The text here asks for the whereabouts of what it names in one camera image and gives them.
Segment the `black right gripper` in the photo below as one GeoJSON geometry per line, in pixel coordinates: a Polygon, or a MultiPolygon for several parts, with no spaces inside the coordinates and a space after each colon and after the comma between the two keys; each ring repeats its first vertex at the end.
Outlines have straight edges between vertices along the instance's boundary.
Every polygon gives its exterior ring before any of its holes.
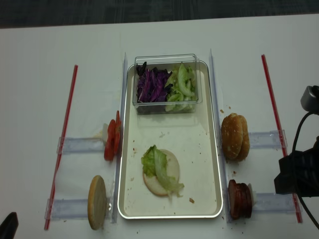
{"type": "Polygon", "coordinates": [[[274,179],[277,194],[301,197],[319,195],[319,141],[306,151],[295,151],[279,160],[280,173],[274,179]]]}

